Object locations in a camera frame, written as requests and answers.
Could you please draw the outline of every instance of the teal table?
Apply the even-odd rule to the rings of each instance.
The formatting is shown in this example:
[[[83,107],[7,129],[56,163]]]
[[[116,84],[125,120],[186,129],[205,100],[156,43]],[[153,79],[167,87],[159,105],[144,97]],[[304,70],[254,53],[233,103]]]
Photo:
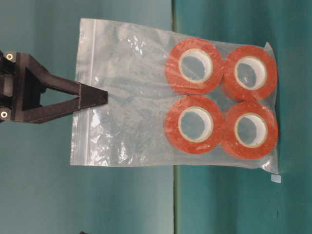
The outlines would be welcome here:
[[[30,53],[70,79],[81,17],[171,29],[166,0],[10,0],[0,15],[0,49]],[[48,92],[43,103],[65,98]],[[70,166],[71,126],[71,117],[0,124],[0,233],[173,233],[172,167]]]
[[[275,52],[282,183],[261,170],[176,169],[178,234],[312,233],[312,1],[176,0],[174,28]]]

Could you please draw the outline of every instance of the red tape roll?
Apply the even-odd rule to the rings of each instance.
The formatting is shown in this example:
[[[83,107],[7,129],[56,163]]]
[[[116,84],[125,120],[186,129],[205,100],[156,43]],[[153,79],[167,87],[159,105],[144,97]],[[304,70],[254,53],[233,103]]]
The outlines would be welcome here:
[[[198,114],[205,129],[197,139],[188,138],[182,131],[181,121],[186,113]],[[164,120],[168,141],[177,149],[190,154],[202,154],[215,148],[222,140],[224,118],[218,106],[203,96],[186,96],[178,100]]]
[[[192,80],[182,71],[185,57],[199,59],[204,67],[204,78]],[[170,87],[179,94],[205,94],[214,89],[223,76],[223,60],[216,47],[200,38],[187,38],[171,50],[166,65],[165,76]]]
[[[246,144],[238,135],[238,123],[246,117],[257,129],[253,142]],[[258,159],[267,155],[276,145],[278,126],[268,108],[256,102],[242,102],[232,107],[224,124],[222,148],[230,155],[244,159]]]
[[[251,66],[256,74],[254,86],[248,87],[238,78],[238,65]],[[226,58],[222,88],[235,101],[257,101],[266,98],[277,85],[277,67],[274,59],[257,46],[244,45]]]

